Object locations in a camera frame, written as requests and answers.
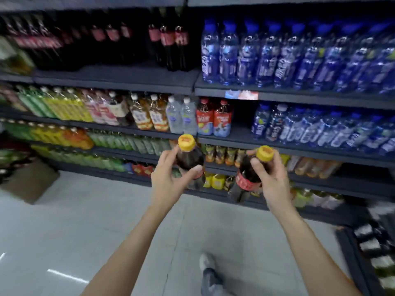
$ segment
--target finger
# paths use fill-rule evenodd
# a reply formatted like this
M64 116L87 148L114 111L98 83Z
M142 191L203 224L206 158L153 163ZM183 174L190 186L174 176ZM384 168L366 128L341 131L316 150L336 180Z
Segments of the finger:
M196 165L194 168L191 168L188 170L186 174L184 174L181 178L179 178L179 181L183 188L185 189L186 186L190 183L191 180L197 178L199 174L202 173L203 166L201 165Z
M267 183L271 179L270 175L267 174L264 166L257 158L251 159L251 166L255 170L256 174L258 174L263 184Z
M280 153L277 149L274 149L273 164L274 164L273 171L274 171L274 176L276 177L276 179L288 178L287 170L285 169L285 166L282 163Z
M167 156L171 153L171 151L163 151L159 157L157 166L162 166L165 163Z
M246 154L249 155L249 156L254 155L254 154L256 153L257 149L258 149L258 148L255 148L255 149L246 151Z
M170 168L175 163L175 157L177 156L177 152L179 150L178 145L176 145L167 155L164 165L169 166Z

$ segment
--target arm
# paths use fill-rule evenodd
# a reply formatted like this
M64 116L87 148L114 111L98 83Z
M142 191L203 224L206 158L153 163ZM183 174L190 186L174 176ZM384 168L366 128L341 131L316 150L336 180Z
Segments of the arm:
M287 171L274 151L273 172L268 174L258 159L251 165L262 181L270 211L280 222L310 296L362 296L323 248L291 202Z
M173 178L171 169L178 151L164 151L151 175L151 205L140 222L93 277L81 296L130 296L155 232L190 180L202 169L189 170L182 178Z

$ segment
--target floor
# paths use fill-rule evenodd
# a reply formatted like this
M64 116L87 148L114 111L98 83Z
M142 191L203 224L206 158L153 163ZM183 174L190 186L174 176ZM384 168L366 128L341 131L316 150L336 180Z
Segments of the floor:
M150 188L61 172L33 205L0 191L0 295L79 295L149 205ZM334 227L308 221L348 274ZM202 251L237 295L307 295L270 212L183 195L158 229L133 296L199 296Z

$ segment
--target white sneaker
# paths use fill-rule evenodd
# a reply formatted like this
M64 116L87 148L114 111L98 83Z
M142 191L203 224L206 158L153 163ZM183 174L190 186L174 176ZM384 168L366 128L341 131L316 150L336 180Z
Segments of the white sneaker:
M214 257L208 253L202 253L199 259L200 270L203 272L206 268L215 269Z

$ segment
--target hand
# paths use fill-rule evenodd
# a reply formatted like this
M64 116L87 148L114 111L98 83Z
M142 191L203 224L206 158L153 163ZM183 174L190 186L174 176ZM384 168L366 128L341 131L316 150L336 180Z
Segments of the hand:
M175 162L175 157L179 151L178 145L171 151L164 151L159 157L158 165L151 174L152 195L151 207L159 210L164 216L170 211L173 205L180 199L181 194L194 179L203 166L197 165L190 169L181 178L171 175L171 169Z
M268 174L258 159L251 159L252 168L262 181L262 189L267 206L274 216L279 219L285 214L295 212L296 210L291 202L287 170L276 149L274 149L273 161L271 163L272 172Z

